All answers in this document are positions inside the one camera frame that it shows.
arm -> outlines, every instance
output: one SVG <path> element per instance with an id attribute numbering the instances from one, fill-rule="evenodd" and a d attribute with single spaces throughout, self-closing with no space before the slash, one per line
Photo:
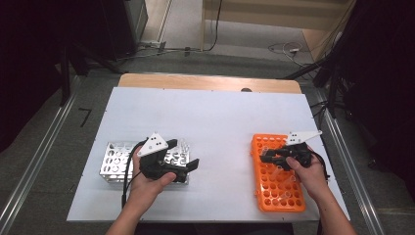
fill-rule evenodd
<path id="1" fill-rule="evenodd" d="M 139 150 L 140 148 L 135 151 L 132 158 L 133 175 L 140 172 L 140 158 L 137 157 Z M 157 195 L 162 192 L 162 189 L 175 178 L 176 175 L 171 172 L 158 180 L 148 179 L 140 173 L 131 182 L 128 200 L 116 221 L 107 231 L 107 235 L 134 234 L 135 227 L 143 213 L 153 204 Z"/>
<path id="2" fill-rule="evenodd" d="M 321 163 L 314 156 L 308 168 L 302 167 L 293 158 L 287 158 L 287 163 L 300 177 L 309 196 L 316 202 L 324 234 L 356 234 L 327 185 Z"/>

cable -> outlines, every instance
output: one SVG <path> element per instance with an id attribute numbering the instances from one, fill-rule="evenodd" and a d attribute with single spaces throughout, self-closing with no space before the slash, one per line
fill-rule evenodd
<path id="1" fill-rule="evenodd" d="M 213 9 L 213 0 L 210 1 L 210 8 Z M 213 35 L 213 11 L 210 11 L 210 35 Z M 213 37 L 210 39 L 210 44 L 213 44 Z"/>
<path id="2" fill-rule="evenodd" d="M 323 166 L 323 170 L 324 170 L 324 177 L 326 178 L 326 180 L 328 180 L 330 178 L 330 175 L 327 173 L 326 163 L 324 162 L 323 157 L 321 157 L 319 154 L 315 153 L 314 151 L 310 151 L 310 153 L 314 155 L 314 157 L 316 157 L 318 161 L 321 163 L 321 165 Z"/>
<path id="3" fill-rule="evenodd" d="M 272 45 L 268 46 L 268 51 L 270 51 L 272 53 L 275 53 L 275 54 L 284 54 L 282 52 L 275 52 L 273 47 L 276 46 L 276 45 L 283 45 L 285 43 L 287 43 L 287 42 L 272 44 Z"/>
<path id="4" fill-rule="evenodd" d="M 311 70 L 311 71 L 308 71 L 307 72 L 307 74 L 308 74 L 308 76 L 310 77 L 310 79 L 312 80 L 312 79 L 314 79 L 314 76 L 313 75 L 311 75 L 310 73 L 312 72 L 312 71 L 314 71 L 316 74 L 318 74 L 318 71 L 316 71 L 316 70 L 318 70 L 319 68 L 317 68 L 317 69 L 315 69 L 315 70 Z M 302 79 L 304 79 L 304 80 L 309 80 L 308 78 L 305 78 L 304 77 L 304 75 L 305 74 L 303 74 L 303 75 L 301 75 L 300 77 L 302 77 Z"/>
<path id="5" fill-rule="evenodd" d="M 288 59 L 290 59 L 292 62 L 296 63 L 297 65 L 299 65 L 299 66 L 301 66 L 301 67 L 305 67 L 305 65 L 303 65 L 303 64 L 298 63 L 297 61 L 295 61 L 295 60 L 294 60 L 294 56 L 293 56 L 293 57 L 291 57 L 291 56 L 289 56 L 289 55 L 287 54 L 287 52 L 286 52 L 286 50 L 285 50 L 285 47 L 286 47 L 288 44 L 290 44 L 290 43 L 297 43 L 297 44 L 300 46 L 300 47 L 299 47 L 299 50 L 302 48 L 301 43 L 298 43 L 298 42 L 287 42 L 287 43 L 285 43 L 285 44 L 283 45 L 283 52 L 284 52 L 284 55 L 285 55 Z"/>
<path id="6" fill-rule="evenodd" d="M 318 129 L 321 129 L 321 126 L 323 125 L 323 117 L 326 114 L 326 110 L 327 110 L 327 105 L 323 106 L 322 108 L 322 112 L 320 113 L 320 115 L 318 116 Z"/>
<path id="7" fill-rule="evenodd" d="M 213 47 L 216 45 L 216 42 L 217 42 L 217 28 L 219 26 L 219 17 L 220 17 L 220 10 L 222 9 L 222 2 L 223 2 L 223 0 L 220 0 L 220 2 L 219 2 L 219 8 L 217 10 L 214 42 L 213 42 L 213 44 L 211 45 L 211 47 L 209 49 L 204 50 L 204 51 L 211 51 L 213 49 Z"/>
<path id="8" fill-rule="evenodd" d="M 134 148 L 132 148 L 130 154 L 128 155 L 127 163 L 125 165 L 124 182 L 123 182 L 122 196 L 121 196 L 121 206 L 123 208 L 125 206 L 125 203 L 127 202 L 127 189 L 128 189 L 128 186 L 129 186 L 129 183 L 128 183 L 128 186 L 127 186 L 127 181 L 128 181 L 129 166 L 130 166 L 132 157 L 134 155 L 134 152 L 138 149 L 138 147 L 143 146 L 146 143 L 146 141 L 147 140 L 144 140 L 144 141 L 141 141 L 138 144 L 136 144 L 134 146 Z"/>
<path id="9" fill-rule="evenodd" d="M 310 105 L 310 109 L 312 109 L 312 108 L 314 108 L 316 106 L 319 106 L 319 105 L 326 105 L 326 104 L 327 104 L 327 101 L 318 102 L 317 104 Z"/>
<path id="10" fill-rule="evenodd" d="M 330 157 L 330 153 L 327 149 L 326 141 L 324 140 L 323 135 L 320 135 L 320 139 L 321 139 L 321 142 L 323 142 L 323 147 L 324 147 L 324 150 L 326 151 L 327 159 L 329 160 L 329 164 L 333 165 L 332 158 Z"/>
<path id="11" fill-rule="evenodd" d="M 330 35 L 326 38 L 326 39 L 324 39 L 318 46 L 316 46 L 316 47 L 314 47 L 313 49 L 311 49 L 310 50 L 310 52 L 312 52 L 312 51 L 314 51 L 315 49 L 317 49 L 317 48 L 319 48 L 319 47 L 321 47 L 321 46 L 323 46 L 323 44 L 324 43 L 326 43 L 332 36 L 333 36 L 333 33 L 335 33 L 345 22 L 344 22 L 344 19 L 345 19 L 345 17 L 346 17 L 346 15 L 348 14 L 348 12 L 350 11 L 350 9 L 351 9 L 351 5 L 352 4 L 350 4 L 350 5 L 348 5 L 348 8 L 347 8 L 347 10 L 346 10 L 346 12 L 343 14 L 343 16 L 342 16 L 342 18 L 340 19 L 340 21 L 339 21 L 339 24 L 335 27 L 335 29 L 330 33 Z"/>
<path id="12" fill-rule="evenodd" d="M 128 188 L 129 188 L 129 186 L 130 186 L 130 184 L 131 184 L 131 182 L 135 179 L 135 177 L 137 177 L 139 174 L 141 174 L 141 171 L 139 171 L 136 175 L 134 175 L 134 177 L 132 177 L 131 178 L 131 180 L 128 182 L 128 184 L 127 184 L 127 190 L 128 190 Z"/>
<path id="13" fill-rule="evenodd" d="M 144 56 L 133 56 L 133 57 L 130 57 L 128 59 L 133 59 L 133 58 L 146 58 L 146 57 L 152 57 L 152 56 L 159 56 L 159 55 L 164 55 L 164 54 L 173 53 L 173 52 L 186 52 L 186 50 L 169 50 L 169 51 L 164 51 L 164 52 L 158 52 L 156 54 L 150 54 L 150 55 L 144 55 Z"/>

forearm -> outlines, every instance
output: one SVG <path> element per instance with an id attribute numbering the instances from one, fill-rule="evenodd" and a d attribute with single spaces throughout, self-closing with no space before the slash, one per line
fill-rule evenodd
<path id="1" fill-rule="evenodd" d="M 107 232 L 107 235 L 112 234 L 134 234 L 135 228 L 140 221 L 143 212 L 136 210 L 132 205 L 126 204 L 118 218 Z"/>
<path id="2" fill-rule="evenodd" d="M 356 234 L 330 189 L 327 188 L 316 203 L 325 235 Z"/>

floor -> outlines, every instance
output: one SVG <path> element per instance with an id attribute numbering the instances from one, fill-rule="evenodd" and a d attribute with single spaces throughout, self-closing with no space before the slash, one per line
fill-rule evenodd
<path id="1" fill-rule="evenodd" d="M 199 47 L 200 12 L 198 11 L 201 9 L 201 1 L 149 0 L 147 2 L 150 18 L 155 20 L 149 22 L 143 41 L 156 44 L 165 41 L 166 47 L 169 48 Z M 214 32 L 215 22 L 206 22 L 206 24 L 207 35 L 210 35 L 211 28 Z M 208 48 L 211 42 L 207 38 L 205 48 Z M 284 53 L 284 45 L 288 48 L 299 48 L 301 45 L 301 49 L 295 55 Z M 216 46 L 208 53 L 195 53 L 190 57 L 169 53 L 158 57 L 140 58 L 155 53 L 146 50 L 139 52 L 136 58 L 119 65 L 132 72 L 280 78 L 298 70 L 301 65 L 313 63 L 307 51 L 309 50 L 300 29 L 220 23 Z M 311 79 L 314 76 L 315 72 L 310 72 L 297 79 L 310 105 L 321 102 L 326 95 L 325 89 L 316 89 L 312 86 Z M 58 91 L 27 124 L 13 145 L 0 154 L 0 176 L 6 179 L 1 181 L 2 205 L 10 202 L 9 197 L 24 176 L 23 173 L 30 161 L 41 154 L 45 156 L 40 163 L 43 167 L 39 169 L 37 176 L 29 185 L 30 191 L 22 195 L 25 200 L 18 206 L 19 213 L 10 217 L 14 222 L 6 228 L 9 234 L 103 234 L 110 226 L 107 223 L 66 222 L 82 166 L 94 141 L 106 101 L 112 88 L 117 85 L 119 75 L 96 68 L 90 72 L 88 78 L 79 79 L 78 83 L 72 84 L 74 88 L 77 87 L 74 89 L 77 92 L 68 110 L 59 108 L 61 94 Z M 86 124 L 79 127 L 79 124 L 85 120 L 85 112 L 82 109 L 93 111 Z M 53 145 L 49 146 L 45 153 L 38 153 L 38 147 L 45 146 L 44 137 L 48 136 L 49 127 L 51 123 L 55 123 L 58 113 L 64 113 L 66 120 L 62 125 L 55 126 L 58 130 L 56 135 L 49 136 L 54 141 Z M 345 162 L 341 160 L 342 146 L 339 146 L 334 138 L 333 121 L 326 115 L 321 129 L 327 133 L 324 135 L 327 152 L 332 159 L 331 164 L 338 183 L 345 192 L 347 210 L 356 231 L 359 234 L 415 234 L 414 204 L 403 182 L 388 171 L 367 167 L 371 158 L 359 135 L 358 127 L 346 119 L 342 110 L 337 110 L 337 114 L 335 124 L 341 130 L 349 155 L 383 227 L 381 231 L 370 229 L 368 218 L 363 212 L 364 208 L 358 202 L 356 189 L 347 174 Z M 6 234 L 3 233 L 6 231 L 5 227 L 2 227 L 4 221 L 2 215 L 0 234 Z M 295 234 L 310 234 L 310 231 L 316 231 L 316 225 L 316 222 L 294 224 Z"/>

black cable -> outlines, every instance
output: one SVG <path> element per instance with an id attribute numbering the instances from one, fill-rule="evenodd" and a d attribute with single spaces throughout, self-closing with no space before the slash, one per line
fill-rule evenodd
<path id="1" fill-rule="evenodd" d="M 134 152 L 138 149 L 138 147 L 143 146 L 143 145 L 146 143 L 146 141 L 147 141 L 147 140 L 144 140 L 144 141 L 141 141 L 141 142 L 139 142 L 138 144 L 136 144 L 136 145 L 134 146 L 134 148 L 132 148 L 132 150 L 131 150 L 130 154 L 128 155 L 127 163 L 126 163 L 126 165 L 125 165 L 124 182 L 123 182 L 122 196 L 121 196 L 121 206 L 122 206 L 123 208 L 124 208 L 124 206 L 125 206 L 125 203 L 127 202 L 127 189 L 128 189 L 128 186 L 129 186 L 129 184 L 128 184 L 128 186 L 127 186 L 127 181 L 128 181 L 128 171 L 129 171 L 129 166 L 130 166 L 130 163 L 131 163 L 132 157 L 133 157 L 133 155 L 134 155 Z"/>
<path id="2" fill-rule="evenodd" d="M 317 113 L 315 113 L 312 117 L 315 118 L 316 116 L 320 115 L 322 112 L 324 112 L 325 109 L 326 109 L 326 104 L 324 104 L 323 107 Z"/>
<path id="3" fill-rule="evenodd" d="M 304 66 L 309 66 L 309 65 L 313 65 L 313 64 L 309 64 L 309 63 L 307 63 L 307 64 L 303 64 L 303 65 L 304 65 Z M 307 74 L 310 76 L 311 80 L 312 80 L 312 79 L 314 79 L 314 76 L 318 74 L 318 71 L 317 71 L 317 70 L 318 70 L 318 69 L 320 69 L 320 68 L 321 68 L 321 69 L 323 69 L 323 70 L 325 70 L 325 68 L 319 67 L 319 68 L 317 68 L 317 69 L 315 69 L 315 70 L 311 70 L 311 71 L 308 71 L 308 72 L 307 72 Z"/>
<path id="4" fill-rule="evenodd" d="M 213 45 L 211 45 L 211 47 L 210 47 L 209 49 L 204 50 L 204 51 L 211 51 L 211 50 L 213 49 L 213 47 L 216 45 L 216 42 L 217 42 L 217 28 L 218 28 L 218 26 L 219 26 L 219 17 L 220 17 L 220 10 L 222 9 L 222 2 L 223 2 L 223 0 L 220 0 L 220 3 L 219 3 L 219 8 L 218 8 L 218 10 L 217 10 L 216 27 L 215 27 L 216 34 L 215 34 L 215 36 L 214 36 L 214 42 L 213 42 Z"/>
<path id="5" fill-rule="evenodd" d="M 326 178 L 326 180 L 328 180 L 330 178 L 330 175 L 327 173 L 326 163 L 324 162 L 323 157 L 321 157 L 319 154 L 315 153 L 314 151 L 310 151 L 310 153 L 314 155 L 314 157 L 317 158 L 317 160 L 321 163 L 321 165 L 323 165 L 324 177 Z"/>
<path id="6" fill-rule="evenodd" d="M 141 174 L 141 171 L 139 171 L 136 175 L 134 175 L 134 177 L 132 177 L 131 178 L 131 180 L 128 182 L 128 184 L 127 184 L 127 190 L 128 190 L 128 188 L 129 188 L 129 186 L 130 186 L 130 184 L 131 184 L 131 182 L 135 179 L 135 177 L 137 177 L 139 174 Z"/>
<path id="7" fill-rule="evenodd" d="M 348 6 L 348 8 L 347 8 L 347 10 L 345 11 L 345 13 L 343 14 L 343 16 L 342 16 L 342 18 L 340 19 L 340 21 L 339 21 L 339 23 L 338 23 L 338 25 L 335 27 L 335 29 L 333 29 L 332 30 L 332 32 L 330 33 L 330 35 L 326 38 L 326 39 L 324 39 L 318 46 L 316 46 L 316 47 L 314 47 L 313 49 L 311 49 L 310 50 L 310 52 L 312 52 L 312 51 L 314 51 L 315 49 L 317 49 L 317 48 L 319 48 L 319 47 L 321 47 L 324 43 L 326 43 L 326 41 L 328 41 L 332 36 L 333 36 L 333 34 L 345 23 L 344 22 L 344 19 L 345 19 L 345 17 L 347 16 L 347 14 L 348 14 L 348 12 L 351 10 L 351 6 L 352 6 L 352 4 L 350 4 L 349 6 Z"/>
<path id="8" fill-rule="evenodd" d="M 325 113 L 326 113 L 326 110 L 327 110 L 327 105 L 325 105 L 323 108 L 322 108 L 322 112 L 320 113 L 320 115 L 318 116 L 318 129 L 321 129 L 321 126 L 323 125 L 323 117 L 324 117 L 324 115 L 325 115 Z"/>
<path id="9" fill-rule="evenodd" d="M 158 50 L 160 50 L 160 48 L 159 47 L 155 47 L 155 46 L 151 46 L 151 45 L 144 45 L 144 48 L 143 49 L 140 49 L 140 50 L 138 50 L 137 52 L 140 52 L 140 51 L 143 51 L 143 50 L 147 50 L 147 49 L 158 49 Z M 191 48 L 191 47 L 188 47 L 187 49 L 186 48 L 169 48 L 169 47 L 164 47 L 164 48 L 162 48 L 163 50 L 166 50 L 166 51 L 201 51 L 201 49 L 198 49 L 198 48 Z"/>
<path id="10" fill-rule="evenodd" d="M 319 105 L 326 105 L 326 104 L 327 104 L 327 101 L 318 102 L 317 104 L 310 105 L 310 109 L 312 109 L 312 108 L 314 108 L 316 106 L 319 106 Z"/>
<path id="11" fill-rule="evenodd" d="M 333 165 L 332 158 L 330 157 L 329 150 L 327 149 L 326 141 L 323 138 L 323 135 L 320 135 L 321 142 L 323 142 L 324 150 L 327 153 L 327 158 L 329 159 L 329 164 Z"/>

